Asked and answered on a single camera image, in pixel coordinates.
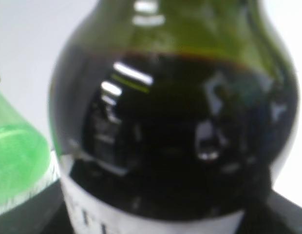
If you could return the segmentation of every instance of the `green glass bottle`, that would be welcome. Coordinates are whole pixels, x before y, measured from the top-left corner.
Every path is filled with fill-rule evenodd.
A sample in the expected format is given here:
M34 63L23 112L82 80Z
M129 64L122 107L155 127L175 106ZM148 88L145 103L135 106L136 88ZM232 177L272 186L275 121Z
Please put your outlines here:
M101 0L74 32L50 117L77 234L229 234L265 201L298 87L260 4Z
M46 139L0 93L0 215L52 184L50 165Z

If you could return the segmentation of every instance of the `black surface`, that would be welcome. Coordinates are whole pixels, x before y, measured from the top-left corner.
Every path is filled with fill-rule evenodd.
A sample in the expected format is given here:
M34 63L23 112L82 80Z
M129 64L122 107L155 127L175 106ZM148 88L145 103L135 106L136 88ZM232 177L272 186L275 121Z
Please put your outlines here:
M0 216L0 234L38 234L63 203L59 181Z
M64 204L40 234L74 234ZM256 205L244 217L237 234L302 234L302 209L273 192L267 206Z
M59 182L0 216L0 234L74 234ZM302 208L272 192L267 205L254 205L237 234L302 234Z

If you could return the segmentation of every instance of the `white label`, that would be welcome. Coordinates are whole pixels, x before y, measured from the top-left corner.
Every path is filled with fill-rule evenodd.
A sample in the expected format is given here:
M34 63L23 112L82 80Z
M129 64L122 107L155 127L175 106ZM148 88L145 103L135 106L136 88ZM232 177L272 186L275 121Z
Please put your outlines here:
M118 210L84 191L61 174L71 224L76 234L233 234L244 211L220 218L167 222L142 218Z

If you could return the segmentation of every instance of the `dark liquid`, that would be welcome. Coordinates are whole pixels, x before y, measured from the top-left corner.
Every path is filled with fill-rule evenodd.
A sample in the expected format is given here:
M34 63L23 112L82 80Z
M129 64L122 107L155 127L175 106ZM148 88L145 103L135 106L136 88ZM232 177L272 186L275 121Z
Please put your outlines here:
M116 208L165 220L264 199L297 105L289 74L194 55L73 49L54 85L60 148L86 156L71 177Z

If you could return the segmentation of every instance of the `white wall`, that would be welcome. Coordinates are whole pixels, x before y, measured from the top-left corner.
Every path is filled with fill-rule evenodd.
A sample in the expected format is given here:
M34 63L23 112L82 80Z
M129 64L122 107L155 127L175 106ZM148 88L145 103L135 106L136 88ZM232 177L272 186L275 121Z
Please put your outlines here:
M47 97L53 66L65 41L95 2L0 0L0 90L50 142ZM264 3L293 57L302 89L302 0ZM275 189L302 206L302 121Z

